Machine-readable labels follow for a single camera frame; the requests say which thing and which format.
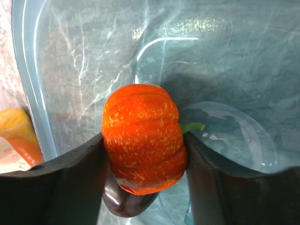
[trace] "eggplant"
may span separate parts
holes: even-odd
[[[125,191],[118,185],[109,168],[102,198],[112,214],[130,218],[144,212],[154,202],[158,194],[159,192],[149,195],[134,195]]]

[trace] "plastic bin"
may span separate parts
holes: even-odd
[[[299,20],[300,2],[284,0],[14,1],[15,53],[45,160],[101,132],[114,90],[148,82],[231,160],[265,173],[300,165]],[[99,224],[183,225],[185,179],[138,217],[103,207]]]

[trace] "green stem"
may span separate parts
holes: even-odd
[[[203,130],[205,127],[202,123],[188,123],[188,124],[180,124],[180,128],[182,131],[182,135],[191,131],[191,130]]]

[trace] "small orange pumpkin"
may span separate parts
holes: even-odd
[[[179,113],[169,94],[152,84],[131,84],[107,100],[104,146],[118,184],[135,195],[177,183],[187,167]]]

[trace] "white label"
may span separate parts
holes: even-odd
[[[26,171],[31,166],[15,151],[14,147],[3,137],[0,137],[0,173]]]

